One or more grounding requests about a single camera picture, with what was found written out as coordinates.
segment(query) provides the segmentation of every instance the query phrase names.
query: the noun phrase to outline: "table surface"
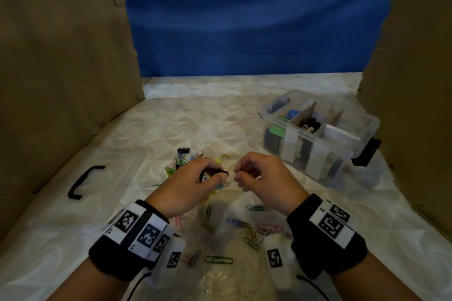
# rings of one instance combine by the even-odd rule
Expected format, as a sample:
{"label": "table surface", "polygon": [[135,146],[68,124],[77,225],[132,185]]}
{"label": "table surface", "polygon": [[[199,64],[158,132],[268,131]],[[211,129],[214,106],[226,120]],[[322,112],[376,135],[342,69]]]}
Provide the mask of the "table surface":
{"label": "table surface", "polygon": [[[162,167],[173,159],[178,147],[199,148],[210,157],[226,154],[230,158],[223,160],[223,166],[232,170],[247,152],[265,152],[263,127],[257,115],[263,105],[291,89],[300,89],[360,107],[355,98],[360,80],[360,73],[144,79],[147,99],[105,126],[90,146],[145,151],[143,164],[116,207],[120,209],[150,194],[151,186],[161,182]],[[358,221],[357,230],[370,251],[423,300],[452,299],[452,245],[411,210],[379,152],[369,167],[356,168],[350,175],[353,179],[344,178],[330,189],[293,168],[291,171],[309,192],[348,210]],[[215,197],[218,202],[233,205],[245,202],[250,194],[231,182]],[[206,243],[195,215],[188,215],[188,221],[190,225],[182,230],[188,249],[204,245],[204,250],[215,252],[212,247],[216,241],[224,243],[226,237],[210,238]],[[0,299],[46,299],[86,257],[98,236],[15,226],[0,247]],[[236,233],[229,233],[223,248],[239,258],[234,259],[234,266],[200,264],[189,275],[180,271],[178,291],[152,291],[143,283],[134,299],[157,294],[169,300],[274,300],[268,270],[262,268],[263,254],[237,246],[240,241]],[[327,277],[318,283],[330,299],[340,300]],[[296,293],[308,300],[321,300],[310,287]]]}

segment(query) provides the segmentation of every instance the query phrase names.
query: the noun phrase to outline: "forearm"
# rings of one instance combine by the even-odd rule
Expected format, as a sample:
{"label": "forearm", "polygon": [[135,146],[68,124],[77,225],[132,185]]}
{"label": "forearm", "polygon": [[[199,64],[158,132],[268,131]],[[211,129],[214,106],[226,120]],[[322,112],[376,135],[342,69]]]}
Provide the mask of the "forearm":
{"label": "forearm", "polygon": [[357,266],[332,275],[331,280],[344,301],[420,301],[371,253]]}
{"label": "forearm", "polygon": [[48,301],[120,301],[128,286],[128,282],[100,272],[87,258]]}

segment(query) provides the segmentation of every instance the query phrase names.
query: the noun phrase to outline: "black plastic handle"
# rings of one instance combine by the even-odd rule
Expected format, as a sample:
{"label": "black plastic handle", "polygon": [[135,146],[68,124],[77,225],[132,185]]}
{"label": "black plastic handle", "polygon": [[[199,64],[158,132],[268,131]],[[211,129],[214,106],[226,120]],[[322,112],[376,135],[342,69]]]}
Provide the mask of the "black plastic handle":
{"label": "black plastic handle", "polygon": [[73,200],[80,200],[83,196],[79,195],[79,194],[74,194],[76,188],[78,186],[80,186],[83,181],[86,180],[86,178],[88,177],[88,174],[93,170],[93,169],[104,169],[106,166],[92,166],[91,168],[89,168],[87,171],[85,171],[82,176],[80,176],[77,181],[74,183],[74,185],[71,187],[71,189],[69,190],[69,192],[67,193],[67,196],[69,197],[69,199],[73,199]]}

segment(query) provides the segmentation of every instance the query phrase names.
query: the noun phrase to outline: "blue fabric backdrop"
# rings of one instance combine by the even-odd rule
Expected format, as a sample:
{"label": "blue fabric backdrop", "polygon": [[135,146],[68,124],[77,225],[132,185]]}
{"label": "blue fabric backdrop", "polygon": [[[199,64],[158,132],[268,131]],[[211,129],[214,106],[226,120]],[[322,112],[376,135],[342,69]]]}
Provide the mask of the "blue fabric backdrop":
{"label": "blue fabric backdrop", "polygon": [[390,0],[127,0],[142,76],[364,70]]}

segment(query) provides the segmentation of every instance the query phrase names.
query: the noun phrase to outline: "cardboard wall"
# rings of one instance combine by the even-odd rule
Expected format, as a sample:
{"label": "cardboard wall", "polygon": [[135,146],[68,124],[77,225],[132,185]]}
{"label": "cardboard wall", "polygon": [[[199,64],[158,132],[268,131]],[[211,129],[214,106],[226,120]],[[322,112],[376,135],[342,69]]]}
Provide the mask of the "cardboard wall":
{"label": "cardboard wall", "polygon": [[452,239],[452,0],[393,0],[359,99],[413,209]]}
{"label": "cardboard wall", "polygon": [[125,0],[0,0],[0,238],[99,127],[144,99]]}

